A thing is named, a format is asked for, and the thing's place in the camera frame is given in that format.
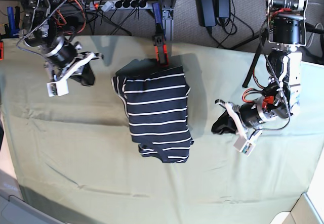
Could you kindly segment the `robot arm image right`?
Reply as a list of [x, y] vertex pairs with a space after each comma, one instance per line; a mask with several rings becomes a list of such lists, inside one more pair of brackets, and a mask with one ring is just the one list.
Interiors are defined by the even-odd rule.
[[[216, 100], [225, 112], [213, 124], [211, 132], [238, 134], [251, 141], [264, 131], [263, 124], [283, 119], [287, 123], [300, 109], [301, 62], [299, 47], [306, 46], [305, 12], [308, 0], [266, 0], [259, 46], [244, 81], [244, 104]], [[264, 54], [265, 42], [273, 44], [266, 60], [268, 85], [262, 86], [255, 76], [255, 66]]]

